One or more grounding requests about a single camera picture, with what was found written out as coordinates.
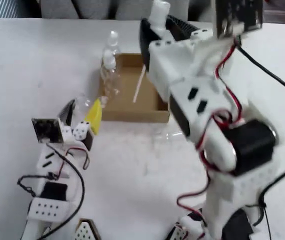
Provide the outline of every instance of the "plastic bottle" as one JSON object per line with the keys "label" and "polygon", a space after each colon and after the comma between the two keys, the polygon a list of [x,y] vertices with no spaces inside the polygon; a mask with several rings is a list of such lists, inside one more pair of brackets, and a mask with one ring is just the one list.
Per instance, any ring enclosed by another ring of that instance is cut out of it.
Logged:
{"label": "plastic bottle", "polygon": [[85,116],[88,114],[94,103],[94,100],[89,99],[89,97],[84,94],[79,95],[75,100],[71,124],[72,128],[76,127],[78,123],[85,119]]}
{"label": "plastic bottle", "polygon": [[107,97],[107,100],[110,100],[120,93],[121,81],[119,68],[115,56],[109,49],[104,51],[102,61],[103,64],[100,74],[104,84],[104,97]]}
{"label": "plastic bottle", "polygon": [[104,47],[103,53],[106,50],[110,50],[112,54],[117,58],[120,54],[119,48],[119,34],[116,31],[111,31],[107,39],[106,46]]}

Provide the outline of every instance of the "cardboard box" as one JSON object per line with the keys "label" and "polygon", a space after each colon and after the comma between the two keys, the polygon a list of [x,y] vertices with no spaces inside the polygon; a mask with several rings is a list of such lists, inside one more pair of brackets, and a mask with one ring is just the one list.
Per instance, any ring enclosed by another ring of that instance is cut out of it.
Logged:
{"label": "cardboard box", "polygon": [[[109,100],[102,110],[103,121],[122,121],[136,123],[167,123],[168,104],[164,103],[153,84],[144,76],[137,101],[133,103],[139,76],[143,67],[140,54],[124,53],[119,56],[122,89],[118,96]],[[100,79],[100,95],[104,94]]]}

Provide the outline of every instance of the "yellow object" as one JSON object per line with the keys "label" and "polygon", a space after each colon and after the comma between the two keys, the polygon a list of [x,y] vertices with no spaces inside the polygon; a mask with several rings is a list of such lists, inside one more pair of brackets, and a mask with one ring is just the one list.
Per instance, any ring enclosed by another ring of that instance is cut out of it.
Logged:
{"label": "yellow object", "polygon": [[100,100],[97,99],[89,112],[87,113],[86,117],[84,118],[85,121],[89,122],[91,124],[91,129],[95,135],[98,135],[99,129],[100,129],[100,123],[101,123],[101,117],[102,117],[102,108]]}

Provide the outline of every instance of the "table surface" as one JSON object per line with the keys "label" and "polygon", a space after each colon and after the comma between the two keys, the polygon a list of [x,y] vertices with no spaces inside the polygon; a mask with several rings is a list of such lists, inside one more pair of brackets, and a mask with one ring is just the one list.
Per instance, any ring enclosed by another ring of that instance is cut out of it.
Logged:
{"label": "table surface", "polygon": [[[71,98],[94,95],[109,31],[120,33],[123,52],[137,53],[138,26],[137,21],[0,19],[0,239],[19,239],[25,225],[31,197],[16,183],[35,172],[40,155],[31,118],[54,117]],[[265,24],[243,47],[285,80],[285,25]],[[285,132],[285,89],[238,52],[231,78],[241,81],[239,91],[259,95]],[[204,186],[205,172],[192,144],[181,135],[169,140],[155,135],[175,131],[172,119],[167,125],[102,123],[84,173],[86,197],[79,214],[95,221],[102,239],[164,239],[185,214],[176,197]],[[279,172],[284,171],[285,144],[276,154],[282,159]],[[273,239],[285,240],[285,180],[266,202]],[[74,224],[54,239],[72,239]],[[259,228],[267,232],[265,221]]]}

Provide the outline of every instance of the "bottle cap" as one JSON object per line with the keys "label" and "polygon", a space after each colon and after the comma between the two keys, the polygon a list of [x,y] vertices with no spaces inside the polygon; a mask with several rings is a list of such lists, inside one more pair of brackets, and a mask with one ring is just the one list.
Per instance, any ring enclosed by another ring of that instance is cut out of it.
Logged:
{"label": "bottle cap", "polygon": [[164,28],[170,11],[170,3],[163,0],[154,0],[149,22],[153,27]]}
{"label": "bottle cap", "polygon": [[103,53],[103,65],[106,69],[111,70],[116,67],[116,58],[110,50],[105,50]]}
{"label": "bottle cap", "polygon": [[109,46],[116,46],[118,44],[119,34],[116,31],[111,31],[108,37],[107,44]]}

